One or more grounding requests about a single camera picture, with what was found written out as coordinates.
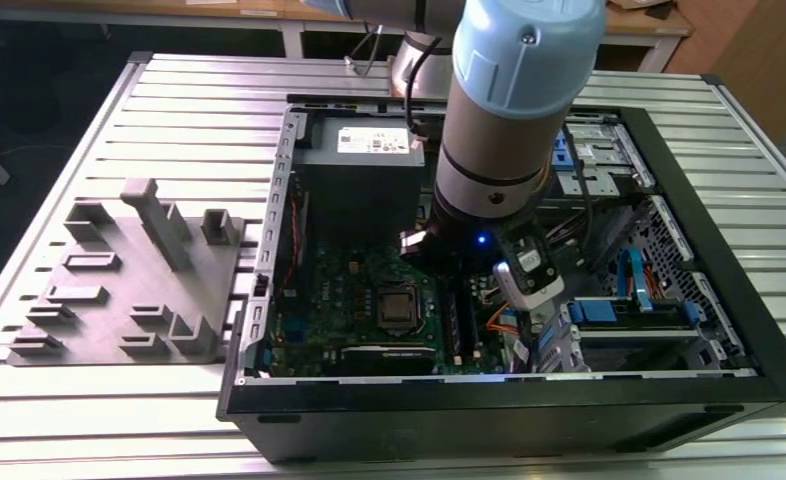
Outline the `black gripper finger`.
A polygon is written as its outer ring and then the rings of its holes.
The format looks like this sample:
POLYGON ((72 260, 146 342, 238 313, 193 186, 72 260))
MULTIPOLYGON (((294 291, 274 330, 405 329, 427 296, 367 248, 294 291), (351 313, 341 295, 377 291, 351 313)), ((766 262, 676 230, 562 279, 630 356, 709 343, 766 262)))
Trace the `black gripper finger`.
POLYGON ((429 232, 415 229, 406 230, 399 235, 399 256, 402 258, 421 258, 426 253, 426 239, 429 232))

